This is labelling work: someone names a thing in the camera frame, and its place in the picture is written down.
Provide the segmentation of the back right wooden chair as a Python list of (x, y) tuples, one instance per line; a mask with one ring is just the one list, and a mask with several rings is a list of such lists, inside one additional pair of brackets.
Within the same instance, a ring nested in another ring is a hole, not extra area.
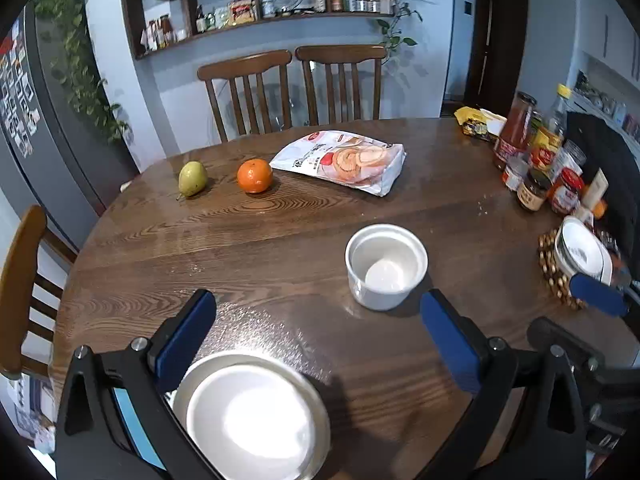
[(324, 69), (329, 125), (335, 125), (363, 118), (359, 65), (372, 62), (372, 119), (380, 119), (382, 64), (387, 56), (386, 47), (382, 44), (326, 44), (300, 46), (294, 54), (303, 70), (309, 125), (320, 125), (313, 65), (321, 65)]

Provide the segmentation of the medium white bowl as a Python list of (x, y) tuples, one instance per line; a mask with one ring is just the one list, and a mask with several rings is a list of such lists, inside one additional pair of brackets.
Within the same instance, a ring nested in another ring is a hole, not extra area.
[(316, 425), (298, 389), (273, 370), (233, 365), (194, 390), (186, 431), (222, 478), (299, 479), (311, 463)]

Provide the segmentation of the yellow snack packet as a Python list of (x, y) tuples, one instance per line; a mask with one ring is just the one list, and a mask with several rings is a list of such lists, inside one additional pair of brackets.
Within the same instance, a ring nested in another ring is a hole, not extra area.
[(484, 141), (495, 141), (500, 136), (506, 118), (489, 110), (462, 106), (454, 112), (454, 118), (466, 136)]

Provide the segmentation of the back left wooden chair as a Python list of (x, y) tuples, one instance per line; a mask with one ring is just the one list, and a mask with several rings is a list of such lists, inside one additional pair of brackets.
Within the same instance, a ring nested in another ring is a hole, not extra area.
[(289, 129), (292, 127), (292, 106), (288, 90), (288, 66), (292, 59), (289, 50), (272, 50), (205, 64), (196, 70), (198, 80), (205, 84), (221, 143), (227, 143), (229, 138), (214, 82), (222, 80), (228, 84), (238, 136), (272, 133), (264, 73), (277, 70), (283, 129)]

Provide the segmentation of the yellow cap oil bottle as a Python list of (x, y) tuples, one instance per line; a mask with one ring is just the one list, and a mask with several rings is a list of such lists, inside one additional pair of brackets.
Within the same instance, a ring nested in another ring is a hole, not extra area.
[(556, 87), (556, 98), (552, 107), (542, 118), (529, 152), (529, 165), (544, 172), (551, 169), (552, 162), (563, 143), (567, 123), (567, 102), (572, 92), (564, 84)]

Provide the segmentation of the red label chili jar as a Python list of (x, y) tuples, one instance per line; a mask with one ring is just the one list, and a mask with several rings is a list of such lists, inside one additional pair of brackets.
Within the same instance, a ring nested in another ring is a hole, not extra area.
[(563, 168), (554, 181), (549, 195), (551, 209), (561, 216), (570, 214), (579, 202), (583, 187), (584, 181), (575, 170)]

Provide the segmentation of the small white ramekin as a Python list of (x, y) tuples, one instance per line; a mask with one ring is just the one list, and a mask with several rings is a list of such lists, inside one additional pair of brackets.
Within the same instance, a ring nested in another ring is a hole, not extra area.
[(350, 238), (345, 266), (350, 292), (358, 304), (385, 312), (400, 306), (423, 281), (428, 253), (407, 229), (378, 223)]

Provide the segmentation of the wooden chair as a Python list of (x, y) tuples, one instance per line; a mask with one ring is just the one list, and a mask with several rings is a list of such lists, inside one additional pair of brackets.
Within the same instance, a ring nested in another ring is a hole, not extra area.
[(303, 70), (309, 125), (320, 125), (313, 65), (321, 65), (324, 69), (329, 125), (335, 125), (363, 118), (359, 65), (372, 62), (372, 119), (380, 119), (382, 64), (387, 56), (386, 47), (382, 44), (326, 44), (300, 46), (294, 54)]
[(58, 314), (54, 307), (36, 298), (32, 292), (36, 286), (60, 299), (63, 289), (38, 271), (38, 250), (46, 243), (55, 254), (68, 264), (74, 264), (76, 252), (69, 248), (48, 228), (47, 215), (38, 205), (30, 206), (23, 214), (6, 255), (1, 273), (1, 374), (9, 379), (24, 374), (47, 380), (49, 367), (22, 351), (29, 334), (47, 342), (53, 340), (53, 332), (29, 317), (36, 311), (51, 321)]
[(288, 90), (288, 66), (292, 59), (289, 50), (272, 50), (205, 64), (196, 70), (198, 80), (205, 84), (221, 143), (227, 143), (229, 138), (214, 82), (222, 80), (228, 84), (238, 136), (272, 133), (264, 73), (277, 70), (283, 129), (289, 129), (292, 127), (292, 106)]

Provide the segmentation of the right green potted plant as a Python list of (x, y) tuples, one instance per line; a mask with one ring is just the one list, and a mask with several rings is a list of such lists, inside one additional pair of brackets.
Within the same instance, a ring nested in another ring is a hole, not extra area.
[(396, 58), (403, 47), (414, 48), (419, 43), (408, 32), (404, 32), (402, 26), (405, 22), (416, 18), (423, 22), (421, 13), (416, 10), (409, 0), (390, 0), (390, 16), (388, 18), (377, 18), (375, 23), (380, 30), (380, 45), (385, 49), (386, 55), (383, 64)]

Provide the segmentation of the green pear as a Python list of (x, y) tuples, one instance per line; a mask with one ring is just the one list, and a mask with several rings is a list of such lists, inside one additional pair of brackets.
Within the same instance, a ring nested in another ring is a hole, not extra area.
[(208, 174), (201, 162), (187, 162), (178, 175), (178, 190), (181, 196), (191, 198), (206, 188)]

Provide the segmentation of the wooden bead trivet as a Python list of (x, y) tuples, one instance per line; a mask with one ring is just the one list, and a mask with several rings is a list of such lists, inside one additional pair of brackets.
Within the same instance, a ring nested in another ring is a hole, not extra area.
[(574, 311), (585, 310), (585, 301), (570, 292), (573, 271), (560, 255), (559, 235), (560, 230), (553, 229), (538, 236), (537, 258), (542, 276), (552, 296), (561, 304)]

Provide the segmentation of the blue plate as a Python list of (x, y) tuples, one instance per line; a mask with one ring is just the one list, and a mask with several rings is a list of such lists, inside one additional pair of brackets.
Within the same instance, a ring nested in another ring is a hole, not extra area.
[(165, 470), (164, 464), (152, 447), (151, 441), (141, 425), (128, 392), (123, 388), (115, 388), (114, 396), (136, 453), (148, 464), (160, 468), (160, 470)]

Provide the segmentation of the dark doorway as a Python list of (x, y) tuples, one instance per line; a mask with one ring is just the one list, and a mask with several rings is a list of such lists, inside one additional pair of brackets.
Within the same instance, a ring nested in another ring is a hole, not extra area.
[(463, 103), (506, 116), (518, 86), (529, 0), (475, 0)]

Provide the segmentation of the hanging green vine plant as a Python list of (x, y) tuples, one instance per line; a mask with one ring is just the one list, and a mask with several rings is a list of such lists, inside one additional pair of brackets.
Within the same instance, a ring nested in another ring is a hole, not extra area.
[(122, 140), (129, 131), (122, 107), (107, 99), (107, 80), (93, 53), (86, 13), (87, 0), (32, 0), (35, 18), (46, 26), (41, 40), (54, 44), (49, 62), (53, 79), (73, 112), (93, 124), (107, 142)]

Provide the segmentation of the large white bowl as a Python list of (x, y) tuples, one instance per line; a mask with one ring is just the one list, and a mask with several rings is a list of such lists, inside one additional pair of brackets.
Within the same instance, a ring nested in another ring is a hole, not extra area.
[(331, 448), (331, 426), (311, 382), (282, 362), (223, 351), (194, 362), (170, 406), (226, 479), (312, 479)]

